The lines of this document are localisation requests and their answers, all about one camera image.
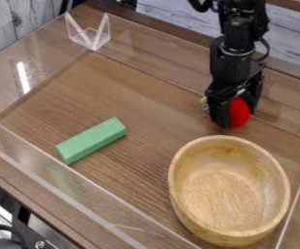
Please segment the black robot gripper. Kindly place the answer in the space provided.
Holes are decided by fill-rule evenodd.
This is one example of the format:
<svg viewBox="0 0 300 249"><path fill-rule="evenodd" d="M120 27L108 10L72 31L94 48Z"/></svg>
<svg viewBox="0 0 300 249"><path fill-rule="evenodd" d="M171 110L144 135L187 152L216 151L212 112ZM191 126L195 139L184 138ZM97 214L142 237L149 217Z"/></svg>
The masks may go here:
<svg viewBox="0 0 300 249"><path fill-rule="evenodd" d="M205 90L207 106L212 121L229 128L229 102L243 95L251 113L255 113L264 89L265 63L252 58L255 50L237 52L225 45L225 37L219 37L211 46L211 73L213 82Z"/></svg>

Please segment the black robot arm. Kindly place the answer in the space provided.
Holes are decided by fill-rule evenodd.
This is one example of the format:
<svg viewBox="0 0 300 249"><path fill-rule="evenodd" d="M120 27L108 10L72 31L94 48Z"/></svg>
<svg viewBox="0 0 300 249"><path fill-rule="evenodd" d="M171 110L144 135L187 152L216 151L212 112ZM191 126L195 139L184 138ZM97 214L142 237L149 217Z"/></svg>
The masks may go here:
<svg viewBox="0 0 300 249"><path fill-rule="evenodd" d="M223 35L211 43L213 82L205 90L205 111L223 128L240 127L255 114L264 89L271 45L267 0L188 0L199 13L220 16Z"/></svg>

